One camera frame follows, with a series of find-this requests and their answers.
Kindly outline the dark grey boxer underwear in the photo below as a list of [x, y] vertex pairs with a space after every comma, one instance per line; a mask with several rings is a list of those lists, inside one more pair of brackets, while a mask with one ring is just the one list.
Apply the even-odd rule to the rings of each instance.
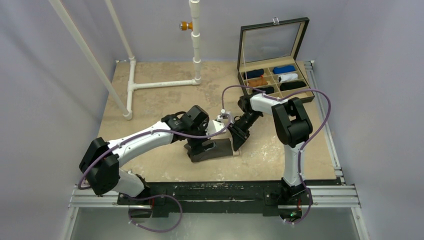
[[229, 138], [211, 139], [215, 143], [215, 147], [208, 150], [201, 157], [189, 157], [192, 163], [199, 163], [212, 159], [235, 157], [241, 154], [240, 150], [233, 150], [233, 143]]

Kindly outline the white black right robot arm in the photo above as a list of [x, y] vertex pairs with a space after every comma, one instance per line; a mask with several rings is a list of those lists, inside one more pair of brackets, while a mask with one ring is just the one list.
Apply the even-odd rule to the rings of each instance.
[[249, 129], [255, 121], [264, 114], [271, 115], [276, 135], [284, 146], [284, 173], [280, 196], [288, 204], [294, 203], [305, 190], [302, 184], [301, 172], [304, 157], [302, 145], [313, 132], [313, 125], [298, 97], [278, 101], [271, 96], [259, 92], [243, 95], [237, 105], [243, 114], [236, 118], [228, 127], [232, 137], [232, 147], [235, 151], [247, 141]]

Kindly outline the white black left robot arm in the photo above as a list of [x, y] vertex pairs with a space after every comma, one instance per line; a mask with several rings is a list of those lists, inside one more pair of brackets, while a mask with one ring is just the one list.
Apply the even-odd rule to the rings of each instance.
[[79, 169], [96, 195], [110, 191], [125, 194], [138, 205], [149, 199], [146, 181], [122, 166], [155, 148], [177, 141], [206, 141], [209, 115], [200, 106], [162, 117], [144, 130], [115, 140], [94, 139], [84, 154]]

